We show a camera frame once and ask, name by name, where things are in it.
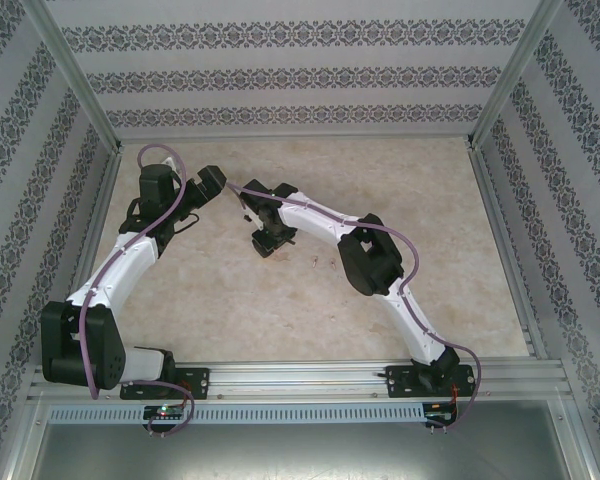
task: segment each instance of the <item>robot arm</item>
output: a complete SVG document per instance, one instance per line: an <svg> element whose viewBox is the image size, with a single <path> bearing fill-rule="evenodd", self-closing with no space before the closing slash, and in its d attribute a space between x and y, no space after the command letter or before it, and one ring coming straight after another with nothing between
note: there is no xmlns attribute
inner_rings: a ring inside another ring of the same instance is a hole
<svg viewBox="0 0 600 480"><path fill-rule="evenodd" d="M252 180L244 188L272 195L263 198L245 192L240 194L247 216L258 226L252 241L261 256L267 257L285 243L292 243L297 230L315 235L336 247L349 283L363 295L376 298L391 314L409 347L414 365L420 368L422 383L431 388L444 383L458 365L459 358L453 348L445 347L427 335L406 308L399 292L404 276L402 256L393 240L388 233L346 224L382 225L377 216L369 214L360 218L344 215L320 205L288 184L281 184L271 191L257 180ZM286 198L293 203L284 203L275 197ZM404 294L420 323L439 336L408 287L405 287Z"/></svg>
<svg viewBox="0 0 600 480"><path fill-rule="evenodd" d="M162 255L173 238L174 225L194 209L215 198L226 178L216 166L198 172L200 183L189 180L177 208L156 228L138 239L107 270L89 302L86 336L96 387L109 390L118 383L134 380L172 381L175 361L171 352L124 346L115 318L144 272ZM66 302L49 302L42 311L42 367L45 379L72 385L86 385L78 341L78 315L94 279L108 260L139 232L160 218L173 205L178 177L167 165L148 165L140 174L140 197L134 199L121 225L116 244L92 277Z"/></svg>

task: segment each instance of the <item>black plastic housing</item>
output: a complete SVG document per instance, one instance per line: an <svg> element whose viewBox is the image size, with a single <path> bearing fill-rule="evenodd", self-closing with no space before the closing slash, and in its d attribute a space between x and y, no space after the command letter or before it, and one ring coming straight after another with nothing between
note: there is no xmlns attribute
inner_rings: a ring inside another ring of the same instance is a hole
<svg viewBox="0 0 600 480"><path fill-rule="evenodd" d="M80 342L80 307L49 302L42 309L42 373L49 382L87 386ZM113 313L104 305L90 307L85 321L87 348L96 387L114 388L124 371L126 356Z"/></svg>
<svg viewBox="0 0 600 480"><path fill-rule="evenodd" d="M383 225L372 213L360 222ZM363 295L388 295L391 284L404 274L402 256L386 232L356 227L342 236L338 251L349 283Z"/></svg>

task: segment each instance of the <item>patterned wallpaper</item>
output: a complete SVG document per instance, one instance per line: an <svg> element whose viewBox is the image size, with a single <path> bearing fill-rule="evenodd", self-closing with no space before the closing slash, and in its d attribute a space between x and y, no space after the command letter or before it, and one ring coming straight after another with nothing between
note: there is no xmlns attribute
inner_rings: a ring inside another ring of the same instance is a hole
<svg viewBox="0 0 600 480"><path fill-rule="evenodd" d="M561 6L483 155L600 466L600 0Z"/></svg>
<svg viewBox="0 0 600 480"><path fill-rule="evenodd" d="M512 3L48 5L125 140L468 134L537 0Z"/></svg>
<svg viewBox="0 0 600 480"><path fill-rule="evenodd" d="M0 451L66 297L109 153L22 6L0 0Z"/></svg>

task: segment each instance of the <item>floor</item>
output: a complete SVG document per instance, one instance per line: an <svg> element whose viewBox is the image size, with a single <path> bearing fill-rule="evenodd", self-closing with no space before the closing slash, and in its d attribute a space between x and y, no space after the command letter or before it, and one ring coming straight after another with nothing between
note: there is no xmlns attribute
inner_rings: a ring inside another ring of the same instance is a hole
<svg viewBox="0 0 600 480"><path fill-rule="evenodd" d="M462 139L170 146L189 176L213 164L241 185L286 182L343 213L375 213L418 247L411 288L440 334L480 356L528 355ZM125 148L97 264L138 195L140 147ZM150 151L145 163L165 156ZM197 213L127 300L117 319L126 344L167 348L178 361L408 358L380 302L349 285L335 249L300 232L262 259L227 189ZM411 256L399 248L407 270Z"/></svg>

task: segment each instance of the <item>cable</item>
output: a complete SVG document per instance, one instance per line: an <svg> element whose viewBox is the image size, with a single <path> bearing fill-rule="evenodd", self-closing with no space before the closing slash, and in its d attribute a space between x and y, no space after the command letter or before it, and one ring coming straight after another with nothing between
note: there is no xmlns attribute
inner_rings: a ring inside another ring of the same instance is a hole
<svg viewBox="0 0 600 480"><path fill-rule="evenodd" d="M437 336L435 333L432 333L431 331L429 331L429 329L420 321L420 319L418 318L416 313L413 311L413 308L411 307L411 304L409 303L409 300L407 299L407 296L404 293L404 289L407 287L407 285L413 279L413 277L416 276L416 273L418 273L418 269L420 268L420 256L418 255L418 251L416 250L416 247L411 242L411 240L409 240L402 233L400 233L392 228L386 227L384 225L376 225L374 223L357 222L357 221L353 221L353 220L344 220L343 221L342 218L332 214L331 212L323 210L322 208L317 207L316 205L313 205L311 203L305 203L305 202L301 202L299 200L293 200L291 198L276 197L273 194L256 192L255 190L250 190L248 188L239 187L238 185L236 185L234 183L230 183L230 182L227 182L227 187L229 187L229 189L236 195L238 195L237 192L244 192L248 195L253 195L255 197L261 197L261 198L271 199L271 197L275 197L275 200L278 202L287 203L290 205L297 205L297 206L300 206L303 208L308 208L310 210L318 212L321 215L324 215L327 218L330 218L331 220L334 220L339 223L343 223L344 225L347 225L347 226L368 228L368 229L373 229L373 230L379 230L381 232L386 232L386 233L389 233L391 235L398 237L400 240L402 240L407 245L407 247L409 247L409 250L411 251L411 254L413 255L413 269L411 270L411 273L409 273L409 275L407 275L407 277L404 279L404 281L400 284L400 287L398 288L398 293L400 294L400 297L402 297L402 301L404 302L405 307L407 307L407 310L413 317L413 320L416 322L416 325L418 325L418 327L420 327L420 329L425 334L429 335L436 342L441 343L444 346L455 348L457 350L462 350L463 352L468 353L473 358L473 360L476 362L476 371L477 371L476 383L475 383L475 388L473 390L473 394L471 395L471 398L469 399L469 403L467 404L467 408L465 409L464 413L452 425L450 425L448 427L449 430L455 428L455 426L458 425L458 422L462 418L464 418L466 416L466 414L469 412L469 410L473 406L473 403L475 402L476 396L478 395L478 391L480 390L480 384L482 382L482 364L480 363L480 359L473 352L473 350L471 350L467 347L464 347L462 345L458 345L457 343L452 343L447 340L444 340L443 338L440 338L439 336ZM242 204L242 206L244 208L244 202L239 197L239 195L238 195L238 198L240 199L240 203Z"/></svg>
<svg viewBox="0 0 600 480"><path fill-rule="evenodd" d="M162 149L166 150L167 152L169 152L173 156L173 158L176 160L178 166L180 167L180 171L182 172L182 179L181 179L182 185L186 185L187 172L186 172L186 168L184 166L184 162L180 158L180 155L178 155L178 153L175 150L173 150L171 147L169 147L167 145L163 145L160 143L151 143L149 145L145 145L144 147L142 147L140 149L140 151L138 152L138 165L140 166L140 168L142 168L142 156L144 155L144 153L147 150L149 150L151 148L162 148ZM91 303L91 299L95 296L95 294L97 292L97 288L100 285L100 282L102 281L103 277L109 271L111 266L116 262L116 260L121 255L123 255L131 246L133 246L134 243L136 243L138 240L140 240L149 231L154 229L161 222L163 222L166 218L168 218L169 215L171 215L171 213L173 213L173 211L176 209L176 207L178 206L178 204L184 197L184 190L185 189L183 187L180 188L175 201L162 216L160 216L157 220L155 220L153 223L151 223L149 226L147 226L144 230L142 230L140 233L138 233L136 236L134 236L131 240L129 240L127 243L125 243L122 248L120 248L113 255L111 255L111 258L109 258L105 262L105 264L102 266L102 268L96 275L96 278L93 280L93 284L90 285L89 291L87 292L87 295L85 296L84 302L82 303L82 307L80 308L80 317L78 320L78 334L79 334L79 338L80 338L80 353L82 354L82 363L84 364L84 373L87 377L87 386L89 387L89 392L91 393L91 398L94 400L96 400L98 398L99 390L96 387L96 383L93 378L93 369L91 367L91 359L89 358L89 350L87 348L87 337L85 334L85 323L86 323L86 319L87 319L87 310L89 308L89 303Z"/></svg>
<svg viewBox="0 0 600 480"><path fill-rule="evenodd" d="M196 217L195 220L193 220L189 225L187 225L186 227L182 227L180 230L176 230L175 232L173 232L174 235L177 235L179 233L184 232L185 230L189 230L191 227L193 227L196 223L198 223L200 221L200 217L195 214L195 213L190 213L189 215L187 215L187 218L189 217Z"/></svg>
<svg viewBox="0 0 600 480"><path fill-rule="evenodd" d="M185 402L186 402L187 398L191 401L191 408L189 409L189 414L187 415L187 418L185 418L184 421L180 422L178 425L176 425L175 427L173 427L171 430L169 430L167 432L156 432L156 431L152 430L151 425L153 425L153 422L156 419L158 419L159 417L158 416L151 417L149 419L149 423L147 424L147 430L149 431L149 435L153 436L153 434L155 433L155 434L160 435L161 438L168 437L169 435L173 435L174 433L177 433L180 430L182 430L193 419L193 412L195 410L195 401L193 399L193 394L186 388L181 387L180 385L176 385L174 383L160 382L158 380L136 380L134 382L129 383L129 385L132 385L132 384L145 385L148 387L172 388L174 390L178 390L179 392L182 392L185 394Z"/></svg>

